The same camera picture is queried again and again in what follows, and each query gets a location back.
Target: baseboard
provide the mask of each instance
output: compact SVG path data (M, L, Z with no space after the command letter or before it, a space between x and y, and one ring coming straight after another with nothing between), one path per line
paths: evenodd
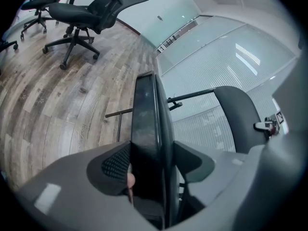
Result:
M132 30L134 33L140 35L141 33L138 32L136 29L132 28L129 24L125 23L124 21L120 20L119 18L116 19L119 23L125 25L126 27L128 27L130 30Z

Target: caster wheel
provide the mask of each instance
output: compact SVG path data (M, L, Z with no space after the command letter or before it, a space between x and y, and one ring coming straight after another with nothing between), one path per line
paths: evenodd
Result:
M65 70L65 69L66 69L66 63L60 64L60 68L61 68L62 70Z
M42 51L43 51L44 54L46 54L46 53L48 52L48 48L44 47L44 48L42 49Z

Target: gray wood flooring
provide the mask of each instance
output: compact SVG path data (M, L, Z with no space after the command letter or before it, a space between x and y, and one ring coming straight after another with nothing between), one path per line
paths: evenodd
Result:
M14 190L63 156L115 142L119 117L104 115L131 108L137 75L157 71L154 48L118 22L90 32L98 60L76 45L63 71L68 44L42 48L66 27L48 21L43 34L35 25L23 42L20 29L9 38L19 49L0 53L0 163ZM131 114L123 115L121 141L130 139L130 125Z

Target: white wall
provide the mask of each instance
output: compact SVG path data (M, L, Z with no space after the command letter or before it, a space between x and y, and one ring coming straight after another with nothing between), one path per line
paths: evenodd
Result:
M278 0L194 0L203 15L217 15L248 23L270 34L295 55L299 31Z
M89 5L93 0L76 0L76 5ZM147 2L134 5L130 8L123 10L118 18L129 24L131 27L139 31L141 34L146 34L151 30L153 25L160 26L161 21L157 16L161 16L163 19L164 15L167 14L168 10L174 10L188 0L149 0ZM195 5L193 0L189 0L194 5L197 13L200 12L199 8ZM182 18L182 21L177 21L176 28L181 28L187 23L187 18Z

